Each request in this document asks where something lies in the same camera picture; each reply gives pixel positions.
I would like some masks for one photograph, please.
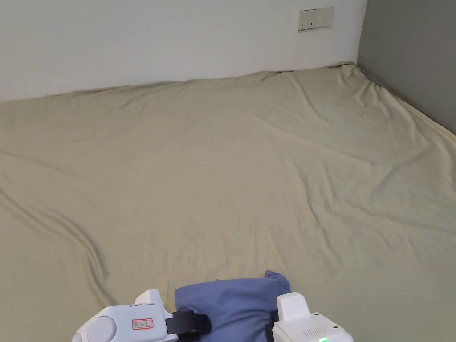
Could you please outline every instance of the red label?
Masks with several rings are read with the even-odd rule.
[[[131,321],[133,330],[152,329],[154,327],[154,320],[152,318],[141,318]]]

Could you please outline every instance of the beige bed sheet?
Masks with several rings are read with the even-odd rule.
[[[456,317],[456,138],[355,66],[0,104],[0,332],[266,269],[357,341]]]

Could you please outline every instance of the power socket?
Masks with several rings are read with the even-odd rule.
[[[332,26],[334,7],[302,10],[299,12],[298,31],[307,31],[320,27]]]

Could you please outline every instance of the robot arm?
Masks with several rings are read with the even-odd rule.
[[[208,316],[193,311],[167,312],[158,290],[148,290],[135,304],[109,306],[74,335],[72,342],[198,341],[211,331]]]
[[[318,312],[311,313],[303,295],[277,297],[279,320],[272,328],[274,342],[353,342],[341,326]]]
[[[310,313],[303,295],[277,298],[278,320],[268,325],[268,342],[353,342],[348,332],[318,312]],[[185,342],[211,332],[211,322],[193,311],[167,312],[158,290],[148,290],[135,304],[109,306],[74,335],[72,342]]]

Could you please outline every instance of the blue cloth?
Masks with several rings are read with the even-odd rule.
[[[212,332],[202,342],[266,342],[264,326],[277,310],[277,297],[289,292],[288,280],[268,270],[264,278],[181,287],[175,291],[176,309],[209,316]]]

